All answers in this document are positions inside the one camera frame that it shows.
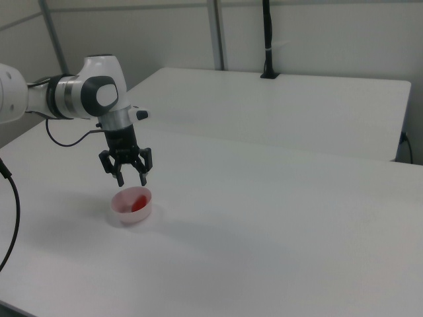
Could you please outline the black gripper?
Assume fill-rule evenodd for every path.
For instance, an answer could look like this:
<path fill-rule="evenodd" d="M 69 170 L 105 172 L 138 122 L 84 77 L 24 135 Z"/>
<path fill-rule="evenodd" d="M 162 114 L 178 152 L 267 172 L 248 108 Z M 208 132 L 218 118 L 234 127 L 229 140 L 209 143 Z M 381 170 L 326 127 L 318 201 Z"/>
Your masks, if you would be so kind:
<path fill-rule="evenodd" d="M 139 173 L 142 186 L 147 184 L 147 175 L 153 168 L 151 148 L 140 149 L 137 145 L 133 125 L 114 131 L 105 131 L 108 151 L 102 151 L 98 157 L 103 169 L 111 174 L 118 182 L 118 186 L 124 185 L 121 172 L 122 164 L 132 164 Z"/>

